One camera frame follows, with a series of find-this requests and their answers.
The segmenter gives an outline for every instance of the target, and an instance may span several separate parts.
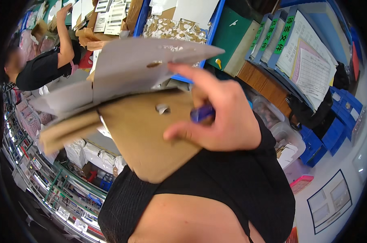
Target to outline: poster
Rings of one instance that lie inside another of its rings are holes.
[[[308,205],[315,234],[330,226],[351,207],[350,191],[341,170],[308,199]]]

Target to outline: woman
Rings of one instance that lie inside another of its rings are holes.
[[[70,8],[71,4],[57,12],[60,48],[40,54],[40,47],[34,46],[37,56],[25,65],[21,62],[22,57],[18,47],[8,49],[4,65],[5,74],[20,90],[37,90],[60,76],[71,75],[76,69],[81,59],[81,51],[79,43],[70,39],[65,25]]]
[[[193,80],[194,105],[210,102],[215,121],[180,122],[165,131],[166,140],[187,139],[204,149],[161,184],[124,168],[98,217],[104,236],[110,243],[284,242],[293,226],[294,196],[275,139],[240,85],[186,65],[169,68]]]

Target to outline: pink strap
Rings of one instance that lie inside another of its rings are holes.
[[[73,75],[73,73],[75,73],[75,71],[78,69],[78,65],[74,64],[74,62],[72,60],[70,61],[70,65],[71,65],[71,74],[70,75]]]

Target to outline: blue pen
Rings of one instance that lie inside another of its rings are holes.
[[[201,106],[200,108],[193,109],[190,112],[190,119],[194,123],[200,123],[201,121],[205,120],[206,118],[208,118],[210,116],[215,116],[215,115],[216,115],[216,111],[212,107],[212,105],[211,104],[205,104],[205,105]]]

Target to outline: black top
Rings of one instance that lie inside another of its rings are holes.
[[[255,114],[262,141],[251,151],[201,150],[161,184],[140,180],[128,166],[116,178],[98,216],[111,243],[127,242],[153,195],[201,196],[235,213],[249,236],[248,221],[266,243],[284,242],[293,227],[295,200],[274,149],[275,139]]]
[[[74,50],[74,64],[79,64],[81,60],[80,45],[77,41],[71,40]],[[16,86],[23,91],[37,90],[60,76],[71,74],[71,64],[68,63],[58,68],[59,47],[43,52],[34,59],[28,61],[16,78]]]

